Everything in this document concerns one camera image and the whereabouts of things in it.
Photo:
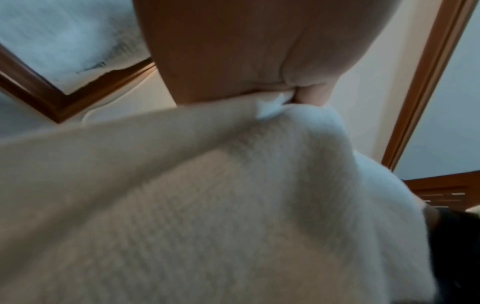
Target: skin crease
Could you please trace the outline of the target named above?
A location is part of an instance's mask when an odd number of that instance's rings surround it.
[[[177,104],[296,89],[321,106],[400,0],[134,0]]]

